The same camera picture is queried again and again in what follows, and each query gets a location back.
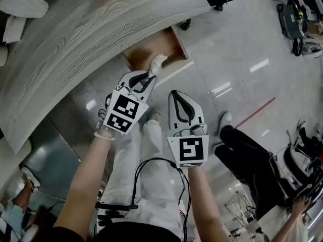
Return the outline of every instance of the wooden desk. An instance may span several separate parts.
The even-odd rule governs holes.
[[[15,153],[49,111],[115,55],[210,9],[206,0],[54,0],[0,73],[0,128]]]

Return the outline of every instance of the bracelet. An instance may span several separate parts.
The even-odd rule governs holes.
[[[106,141],[114,141],[116,139],[114,136],[113,137],[102,136],[102,135],[98,134],[98,132],[95,132],[94,136],[96,136],[100,139],[106,140]]]

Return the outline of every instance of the wrist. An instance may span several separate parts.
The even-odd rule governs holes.
[[[301,213],[292,212],[291,218],[297,219],[299,216],[301,216]]]

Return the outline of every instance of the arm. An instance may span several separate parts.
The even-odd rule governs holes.
[[[98,133],[113,136],[105,130]],[[111,141],[94,138],[74,175],[66,203],[54,227],[72,230],[86,241],[110,145]]]
[[[299,198],[293,204],[292,215],[289,217],[288,221],[284,224],[281,230],[273,238],[272,242],[284,242],[288,232],[292,229],[298,218],[301,218],[302,213],[307,209],[310,204],[310,200],[305,202],[305,197]]]
[[[202,167],[188,169],[193,216],[202,242],[229,242],[224,233],[219,209]]]

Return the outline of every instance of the wooden drawer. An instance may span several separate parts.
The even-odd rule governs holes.
[[[168,56],[163,62],[155,87],[194,63],[189,59],[184,44],[175,27],[159,31],[141,40],[123,52],[130,70],[147,70],[158,54]]]

